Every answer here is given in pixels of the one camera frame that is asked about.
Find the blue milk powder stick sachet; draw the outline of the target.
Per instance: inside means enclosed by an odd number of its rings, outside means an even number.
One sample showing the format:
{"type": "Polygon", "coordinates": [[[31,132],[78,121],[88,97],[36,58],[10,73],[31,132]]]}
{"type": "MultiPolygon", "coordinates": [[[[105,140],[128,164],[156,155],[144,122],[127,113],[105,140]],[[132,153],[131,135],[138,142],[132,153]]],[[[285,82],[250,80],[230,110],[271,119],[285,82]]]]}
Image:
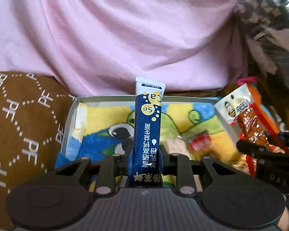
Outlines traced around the blue milk powder stick sachet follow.
{"type": "Polygon", "coordinates": [[[162,185],[159,170],[159,142],[162,97],[165,84],[136,78],[134,109],[133,168],[128,185],[153,188],[162,185]]]}

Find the gold snack packet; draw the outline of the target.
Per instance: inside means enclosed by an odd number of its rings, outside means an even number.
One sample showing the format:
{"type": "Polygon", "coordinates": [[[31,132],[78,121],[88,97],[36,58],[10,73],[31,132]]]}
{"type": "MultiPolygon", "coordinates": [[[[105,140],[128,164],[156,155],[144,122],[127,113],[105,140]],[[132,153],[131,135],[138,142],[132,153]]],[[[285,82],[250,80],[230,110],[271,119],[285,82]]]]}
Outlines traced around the gold snack packet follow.
{"type": "Polygon", "coordinates": [[[250,170],[246,161],[246,157],[247,157],[246,154],[242,154],[238,159],[238,161],[232,164],[232,167],[249,175],[250,170]]]}

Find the red spicy snack packet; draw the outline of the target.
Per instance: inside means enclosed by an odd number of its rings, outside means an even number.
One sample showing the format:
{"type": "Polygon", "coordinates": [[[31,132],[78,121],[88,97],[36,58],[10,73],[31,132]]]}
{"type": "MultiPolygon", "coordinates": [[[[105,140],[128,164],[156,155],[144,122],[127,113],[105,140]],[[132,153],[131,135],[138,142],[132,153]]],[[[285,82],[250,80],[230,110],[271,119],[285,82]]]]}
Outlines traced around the red spicy snack packet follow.
{"type": "Polygon", "coordinates": [[[289,154],[276,123],[261,109],[261,98],[252,85],[243,84],[220,99],[214,108],[230,125],[241,129],[240,139],[269,152],[289,154]]]}

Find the beige rice cracker bar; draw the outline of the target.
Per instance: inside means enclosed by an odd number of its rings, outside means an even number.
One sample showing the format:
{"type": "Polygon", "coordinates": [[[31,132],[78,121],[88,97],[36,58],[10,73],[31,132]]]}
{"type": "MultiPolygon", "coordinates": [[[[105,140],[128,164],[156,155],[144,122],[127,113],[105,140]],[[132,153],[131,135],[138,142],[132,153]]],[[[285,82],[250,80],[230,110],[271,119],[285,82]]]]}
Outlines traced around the beige rice cracker bar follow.
{"type": "Polygon", "coordinates": [[[179,153],[186,155],[189,159],[193,158],[188,151],[186,143],[181,138],[166,139],[165,144],[168,153],[179,153]]]}

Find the red label nut packet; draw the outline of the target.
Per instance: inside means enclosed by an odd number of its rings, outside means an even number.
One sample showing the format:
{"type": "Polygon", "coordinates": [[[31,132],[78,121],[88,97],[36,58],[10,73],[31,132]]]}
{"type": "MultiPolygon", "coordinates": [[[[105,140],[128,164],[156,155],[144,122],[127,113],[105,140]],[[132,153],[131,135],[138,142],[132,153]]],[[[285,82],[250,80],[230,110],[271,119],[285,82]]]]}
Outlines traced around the red label nut packet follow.
{"type": "Polygon", "coordinates": [[[194,153],[209,151],[212,143],[211,136],[207,130],[196,134],[186,134],[182,138],[187,146],[187,150],[194,153]]]}

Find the colourful cartoon monkey blanket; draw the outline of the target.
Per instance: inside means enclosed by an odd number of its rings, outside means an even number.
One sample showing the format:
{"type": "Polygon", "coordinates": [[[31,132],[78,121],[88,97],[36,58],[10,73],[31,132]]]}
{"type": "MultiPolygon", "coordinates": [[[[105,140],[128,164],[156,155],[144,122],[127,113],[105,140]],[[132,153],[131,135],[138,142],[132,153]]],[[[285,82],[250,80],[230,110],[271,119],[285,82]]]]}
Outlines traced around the colourful cartoon monkey blanket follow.
{"type": "Polygon", "coordinates": [[[219,96],[215,108],[227,123],[236,124],[238,115],[252,107],[258,118],[263,119],[262,124],[268,124],[275,133],[289,131],[289,108],[271,95],[268,87],[257,77],[230,83],[219,92],[219,96]]]}

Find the brown patterned PF pillow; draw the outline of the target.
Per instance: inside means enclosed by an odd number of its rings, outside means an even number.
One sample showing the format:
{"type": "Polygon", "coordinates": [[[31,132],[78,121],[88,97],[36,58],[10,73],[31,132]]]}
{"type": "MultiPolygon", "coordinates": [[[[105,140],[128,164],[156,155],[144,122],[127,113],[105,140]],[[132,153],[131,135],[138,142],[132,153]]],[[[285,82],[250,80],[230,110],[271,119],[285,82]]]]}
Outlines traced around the brown patterned PF pillow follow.
{"type": "Polygon", "coordinates": [[[0,72],[0,230],[13,227],[7,195],[53,170],[73,100],[52,77],[0,72]]]}

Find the pink hanging sheet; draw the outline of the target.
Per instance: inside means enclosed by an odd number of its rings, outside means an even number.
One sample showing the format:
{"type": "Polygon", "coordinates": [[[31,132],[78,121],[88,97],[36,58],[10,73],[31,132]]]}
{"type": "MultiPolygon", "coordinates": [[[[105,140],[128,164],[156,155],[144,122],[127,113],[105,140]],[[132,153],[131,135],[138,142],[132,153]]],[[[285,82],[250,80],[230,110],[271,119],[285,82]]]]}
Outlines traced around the pink hanging sheet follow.
{"type": "Polygon", "coordinates": [[[233,0],[0,0],[0,71],[75,95],[214,90],[247,75],[233,0]]]}

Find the clear bag of clothes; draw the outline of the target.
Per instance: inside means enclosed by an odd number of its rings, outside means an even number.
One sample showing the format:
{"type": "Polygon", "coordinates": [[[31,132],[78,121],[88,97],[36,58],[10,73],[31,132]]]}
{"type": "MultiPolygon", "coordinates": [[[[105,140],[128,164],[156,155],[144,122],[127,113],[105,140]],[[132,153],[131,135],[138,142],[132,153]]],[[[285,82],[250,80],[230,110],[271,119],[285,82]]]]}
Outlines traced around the clear bag of clothes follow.
{"type": "Polygon", "coordinates": [[[289,129],[289,0],[236,0],[251,56],[289,129]]]}

